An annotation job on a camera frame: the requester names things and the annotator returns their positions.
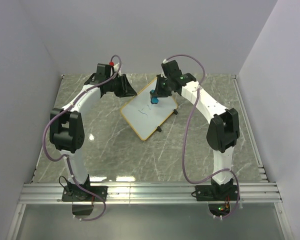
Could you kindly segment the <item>blue whiteboard eraser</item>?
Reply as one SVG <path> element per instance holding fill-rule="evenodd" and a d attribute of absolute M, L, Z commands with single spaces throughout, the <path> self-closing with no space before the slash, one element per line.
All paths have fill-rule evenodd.
<path fill-rule="evenodd" d="M 151 103 L 152 105 L 156 105 L 156 104 L 159 103 L 159 100 L 158 100 L 158 98 L 150 98 L 150 103 Z"/>

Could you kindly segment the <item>yellow framed whiteboard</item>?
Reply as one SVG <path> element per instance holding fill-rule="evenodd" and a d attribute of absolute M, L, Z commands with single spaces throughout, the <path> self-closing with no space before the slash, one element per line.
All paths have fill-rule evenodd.
<path fill-rule="evenodd" d="M 169 96 L 151 103 L 150 91 L 156 87 L 153 79 L 120 109 L 120 114 L 142 140 L 146 141 L 178 109 L 176 100 Z"/>

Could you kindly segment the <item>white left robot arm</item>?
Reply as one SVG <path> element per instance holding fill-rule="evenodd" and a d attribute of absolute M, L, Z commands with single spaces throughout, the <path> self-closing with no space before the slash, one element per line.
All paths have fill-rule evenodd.
<path fill-rule="evenodd" d="M 83 116 L 106 93 L 114 93 L 119 98 L 137 95 L 125 74 L 93 73 L 72 101 L 51 110 L 50 121 L 44 129 L 44 154 L 52 162 L 64 159 L 68 188 L 74 188 L 73 195 L 79 201 L 86 201 L 91 196 L 90 177 L 81 154 L 85 141 Z"/>

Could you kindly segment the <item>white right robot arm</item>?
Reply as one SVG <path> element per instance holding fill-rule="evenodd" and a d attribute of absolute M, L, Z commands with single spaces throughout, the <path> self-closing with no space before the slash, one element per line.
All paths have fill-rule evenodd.
<path fill-rule="evenodd" d="M 158 98 L 170 97 L 173 92 L 193 104 L 183 136 L 181 166 L 184 178 L 188 183 L 194 185 L 212 179 L 214 185 L 210 188 L 210 193 L 214 199 L 222 200 L 228 195 L 227 186 L 234 179 L 238 179 L 233 173 L 232 167 L 234 149 L 240 137 L 239 113 L 235 108 L 228 109 L 215 100 L 190 73 L 179 74 L 176 78 L 158 74 L 155 89 L 150 91 L 150 102 L 158 104 Z M 206 141 L 213 150 L 212 175 L 197 181 L 190 180 L 187 176 L 185 162 L 188 131 L 195 110 L 198 110 L 209 124 Z"/>

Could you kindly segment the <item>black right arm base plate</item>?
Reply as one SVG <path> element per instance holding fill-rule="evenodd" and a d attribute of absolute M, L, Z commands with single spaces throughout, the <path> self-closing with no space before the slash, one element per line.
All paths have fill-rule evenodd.
<path fill-rule="evenodd" d="M 240 200 L 237 185 L 196 185 L 191 196 L 198 202 L 225 202 Z"/>

